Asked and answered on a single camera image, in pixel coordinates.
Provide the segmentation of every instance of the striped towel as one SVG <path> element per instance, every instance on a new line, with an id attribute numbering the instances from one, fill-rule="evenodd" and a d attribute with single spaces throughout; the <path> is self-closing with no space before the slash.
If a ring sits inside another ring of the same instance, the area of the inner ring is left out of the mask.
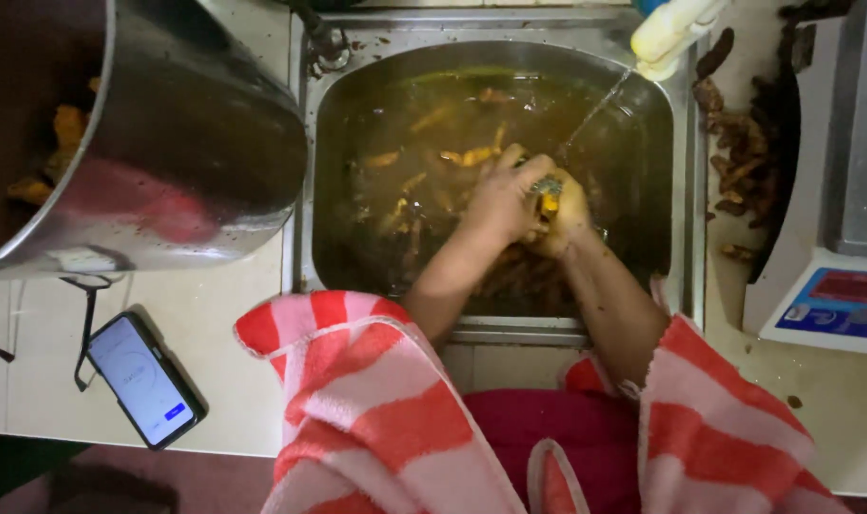
<path id="1" fill-rule="evenodd" d="M 401 307 L 350 292 L 277 297 L 234 329 L 285 389 L 266 514 L 526 512 Z M 589 356 L 566 370 L 562 386 L 610 392 Z M 660 341 L 640 398 L 645 512 L 847 512 L 805 470 L 814 452 L 805 428 L 685 318 L 676 316 Z M 589 512 L 550 439 L 532 450 L 528 489 L 533 513 Z"/>

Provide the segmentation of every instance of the countertop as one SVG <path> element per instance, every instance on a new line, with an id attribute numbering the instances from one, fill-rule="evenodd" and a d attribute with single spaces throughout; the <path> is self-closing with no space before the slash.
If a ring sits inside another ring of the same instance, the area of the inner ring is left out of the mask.
<path id="1" fill-rule="evenodd" d="M 385 0 L 374 0 L 376 6 Z M 771 0 L 742 0 L 719 28 L 736 30 L 735 52 L 714 79 L 727 105 L 742 108 L 749 78 L 773 72 L 780 24 Z M 287 79 L 289 14 L 284 7 L 238 0 L 205 0 L 209 10 L 281 80 Z M 399 6 L 532 6 L 537 0 L 412 0 Z M 716 183 L 711 179 L 710 198 Z M 709 344 L 747 380 L 783 401 L 815 438 L 814 473 L 837 493 L 867 496 L 867 355 L 759 340 L 741 333 L 749 269 L 716 251 L 724 242 L 755 246 L 762 234 L 747 220 L 720 214 L 708 224 L 706 335 Z M 129 306 L 148 311 L 165 347 L 208 403 L 205 420 L 175 449 L 275 456 L 280 448 L 283 398 L 272 368 L 243 351 L 231 326 L 281 285 L 281 234 L 254 255 L 210 270 L 129 275 L 98 298 L 95 326 Z M 0 283 L 0 434 L 141 445 L 104 380 L 85 393 L 72 370 L 79 350 L 84 294 L 58 280 Z M 450 346 L 443 357 L 458 387 L 552 387 L 556 368 L 575 350 L 543 347 Z M 82 376 L 89 379 L 85 365 Z"/>

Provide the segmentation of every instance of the stainless steel pot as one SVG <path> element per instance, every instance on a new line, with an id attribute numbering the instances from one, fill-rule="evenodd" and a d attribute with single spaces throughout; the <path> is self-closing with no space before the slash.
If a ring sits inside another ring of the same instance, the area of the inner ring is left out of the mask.
<path id="1" fill-rule="evenodd" d="M 60 103 L 88 129 L 33 210 L 6 186 L 55 149 Z M 0 278 L 238 259 L 281 228 L 305 167 L 296 103 L 195 0 L 0 0 Z"/>

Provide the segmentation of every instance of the person's left hand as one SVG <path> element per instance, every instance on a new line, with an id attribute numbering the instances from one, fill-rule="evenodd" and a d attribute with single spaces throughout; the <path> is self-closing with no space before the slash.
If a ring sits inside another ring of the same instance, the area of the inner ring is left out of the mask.
<path id="1" fill-rule="evenodd" d="M 496 163 L 485 164 L 457 231 L 473 234 L 479 242 L 503 251 L 537 227 L 538 195 L 528 193 L 555 166 L 552 158 L 537 156 L 515 168 L 525 153 L 522 146 L 510 145 Z"/>

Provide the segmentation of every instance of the white faucet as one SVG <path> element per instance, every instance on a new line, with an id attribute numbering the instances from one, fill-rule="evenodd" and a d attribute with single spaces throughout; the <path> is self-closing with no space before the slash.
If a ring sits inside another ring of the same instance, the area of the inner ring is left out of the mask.
<path id="1" fill-rule="evenodd" d="M 630 39 L 637 73 L 654 81 L 671 77 L 681 54 L 713 28 L 719 12 L 730 2 L 670 0 L 656 7 Z"/>

